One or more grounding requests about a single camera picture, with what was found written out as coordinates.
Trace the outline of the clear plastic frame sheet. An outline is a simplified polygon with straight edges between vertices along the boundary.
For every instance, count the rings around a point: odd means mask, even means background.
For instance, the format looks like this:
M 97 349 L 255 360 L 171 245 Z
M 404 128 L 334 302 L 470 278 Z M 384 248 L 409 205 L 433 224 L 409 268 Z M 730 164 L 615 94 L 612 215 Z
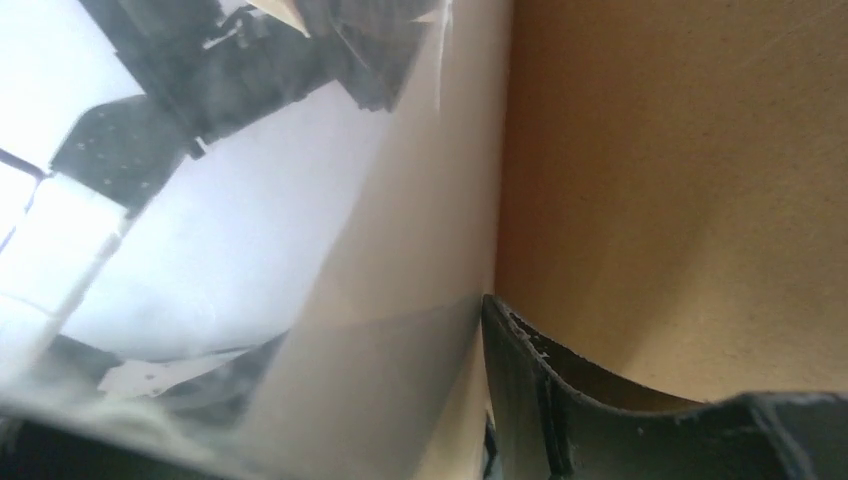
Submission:
M 5 479 L 492 479 L 508 1 L 5 1 Z

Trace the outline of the brown fibreboard backing board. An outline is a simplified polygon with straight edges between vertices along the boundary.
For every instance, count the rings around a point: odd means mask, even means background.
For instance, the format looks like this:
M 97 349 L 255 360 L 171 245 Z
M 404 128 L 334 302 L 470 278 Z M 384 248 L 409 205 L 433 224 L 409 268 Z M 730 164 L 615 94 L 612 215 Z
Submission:
M 847 5 L 519 1 L 495 290 L 692 400 L 847 387 Z

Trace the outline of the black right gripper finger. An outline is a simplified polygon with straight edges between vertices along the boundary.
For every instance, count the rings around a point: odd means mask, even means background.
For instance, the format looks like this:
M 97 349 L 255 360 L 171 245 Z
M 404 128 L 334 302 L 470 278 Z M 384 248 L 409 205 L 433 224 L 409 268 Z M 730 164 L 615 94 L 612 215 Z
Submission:
M 507 479 L 843 479 L 843 392 L 699 403 L 614 374 L 482 300 L 494 441 Z

